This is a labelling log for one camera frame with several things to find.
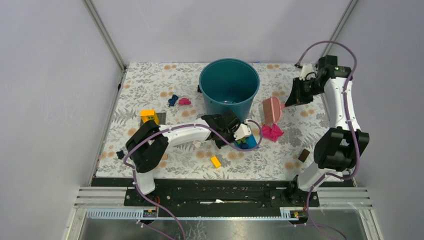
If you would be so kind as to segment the pink hand brush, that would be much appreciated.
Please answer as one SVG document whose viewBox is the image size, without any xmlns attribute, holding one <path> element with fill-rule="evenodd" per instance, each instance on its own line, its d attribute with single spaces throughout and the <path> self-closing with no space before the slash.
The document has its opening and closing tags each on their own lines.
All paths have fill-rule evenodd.
<svg viewBox="0 0 424 240">
<path fill-rule="evenodd" d="M 262 101 L 262 109 L 264 114 L 264 124 L 277 124 L 283 117 L 285 103 L 277 96 L 271 96 Z"/>
</svg>

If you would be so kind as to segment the blue plastic dustpan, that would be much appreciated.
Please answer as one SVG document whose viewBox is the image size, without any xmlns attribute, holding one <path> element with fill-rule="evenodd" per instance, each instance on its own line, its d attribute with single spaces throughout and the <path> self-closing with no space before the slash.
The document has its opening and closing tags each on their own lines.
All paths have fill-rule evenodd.
<svg viewBox="0 0 424 240">
<path fill-rule="evenodd" d="M 247 143 L 249 145 L 249 149 L 253 149 L 257 145 L 257 141 L 253 135 L 250 135 L 249 137 L 245 137 L 245 138 L 242 138 L 241 140 L 235 141 L 234 145 L 237 148 L 239 148 L 240 143 Z"/>
</svg>

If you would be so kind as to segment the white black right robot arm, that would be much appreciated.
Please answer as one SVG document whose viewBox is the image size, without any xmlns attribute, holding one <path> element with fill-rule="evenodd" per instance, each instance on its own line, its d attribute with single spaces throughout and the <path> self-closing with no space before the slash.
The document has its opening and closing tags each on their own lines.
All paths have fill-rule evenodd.
<svg viewBox="0 0 424 240">
<path fill-rule="evenodd" d="M 286 107 L 311 103 L 321 95 L 329 119 L 329 128 L 315 144 L 314 162 L 294 178 L 296 187 L 287 191 L 287 201 L 293 206 L 307 199 L 307 191 L 314 190 L 328 177 L 344 180 L 342 172 L 357 167 L 370 136 L 361 130 L 352 100 L 352 69 L 338 64 L 334 55 L 321 57 L 315 71 L 301 68 L 300 76 L 292 81 Z"/>
</svg>

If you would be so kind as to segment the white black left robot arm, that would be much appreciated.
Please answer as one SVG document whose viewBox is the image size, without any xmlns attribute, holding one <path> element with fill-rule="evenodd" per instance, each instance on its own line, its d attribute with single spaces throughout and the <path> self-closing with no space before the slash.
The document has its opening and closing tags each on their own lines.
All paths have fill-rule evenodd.
<svg viewBox="0 0 424 240">
<path fill-rule="evenodd" d="M 175 125 L 157 124 L 154 120 L 143 123 L 126 142 L 125 147 L 132 160 L 136 199 L 144 206 L 155 200 L 153 170 L 167 149 L 189 142 L 212 140 L 218 148 L 249 137 L 252 131 L 231 110 L 224 114 L 203 115 L 191 123 Z"/>
</svg>

